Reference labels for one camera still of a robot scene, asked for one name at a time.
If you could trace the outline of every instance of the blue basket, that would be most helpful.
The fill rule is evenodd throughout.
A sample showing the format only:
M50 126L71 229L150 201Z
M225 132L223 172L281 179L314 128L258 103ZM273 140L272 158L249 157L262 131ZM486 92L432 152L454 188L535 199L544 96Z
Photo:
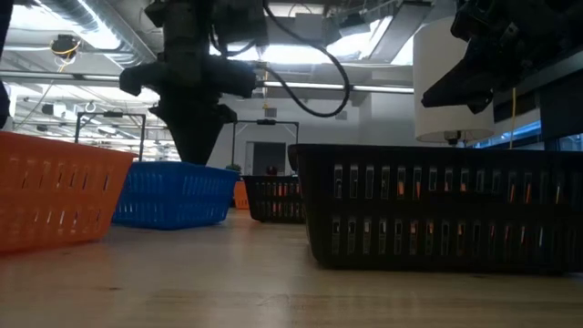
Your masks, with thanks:
M134 163L113 223L177 230L225 220L239 173L189 163Z

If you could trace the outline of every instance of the background basket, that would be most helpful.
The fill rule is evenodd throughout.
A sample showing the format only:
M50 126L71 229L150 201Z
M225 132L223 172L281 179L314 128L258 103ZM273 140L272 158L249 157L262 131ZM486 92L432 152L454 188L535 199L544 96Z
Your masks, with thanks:
M312 253L324 265L582 269L583 154L315 145L294 153Z
M253 219L261 222L305 222L298 178L252 176L243 178Z
M0 251L102 238L133 158L0 132Z
M237 183L235 183L235 208L237 208L237 210L249 209L247 189L244 181L237 181Z
M239 172L180 162L134 163L113 222L177 230L225 220Z

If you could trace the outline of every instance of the orange basket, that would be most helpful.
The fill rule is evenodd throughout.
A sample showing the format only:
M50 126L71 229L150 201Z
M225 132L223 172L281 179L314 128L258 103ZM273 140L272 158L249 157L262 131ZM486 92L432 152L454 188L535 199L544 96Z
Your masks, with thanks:
M248 210L249 201L247 200L247 188L244 181L235 183L235 207L237 210Z
M0 132L0 251L102 238L134 157Z

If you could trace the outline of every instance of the black basket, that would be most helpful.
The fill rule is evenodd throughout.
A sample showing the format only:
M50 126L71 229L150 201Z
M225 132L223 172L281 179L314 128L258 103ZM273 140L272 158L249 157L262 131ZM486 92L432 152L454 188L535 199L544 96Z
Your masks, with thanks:
M251 217L261 222L304 223L297 177L243 177Z
M291 146L334 268L580 272L583 154Z

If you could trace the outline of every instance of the doorway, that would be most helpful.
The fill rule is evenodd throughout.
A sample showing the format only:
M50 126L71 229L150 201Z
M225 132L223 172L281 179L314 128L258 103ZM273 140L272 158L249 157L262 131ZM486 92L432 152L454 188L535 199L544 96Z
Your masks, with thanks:
M253 175L266 175L267 168L276 168L278 175L285 175L285 152L285 143L253 142Z

